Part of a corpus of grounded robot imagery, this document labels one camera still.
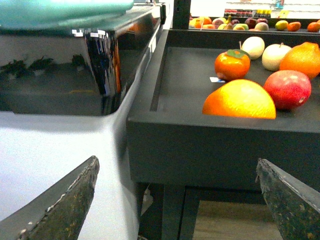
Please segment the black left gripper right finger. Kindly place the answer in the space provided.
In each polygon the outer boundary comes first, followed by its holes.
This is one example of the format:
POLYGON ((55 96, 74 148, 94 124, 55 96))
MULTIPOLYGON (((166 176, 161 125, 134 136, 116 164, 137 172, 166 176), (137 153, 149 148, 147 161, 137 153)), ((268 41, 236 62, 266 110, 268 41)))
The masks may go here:
POLYGON ((264 201, 284 240, 320 238, 320 193, 267 159, 256 167, 264 201))

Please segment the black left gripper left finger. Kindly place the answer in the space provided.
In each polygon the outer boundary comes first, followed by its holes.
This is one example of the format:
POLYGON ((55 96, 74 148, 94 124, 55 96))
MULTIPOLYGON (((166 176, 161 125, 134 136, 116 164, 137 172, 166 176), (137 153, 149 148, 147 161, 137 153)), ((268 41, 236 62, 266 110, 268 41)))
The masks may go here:
POLYGON ((0 222, 2 240, 76 240, 95 194, 99 159, 91 156, 0 222))

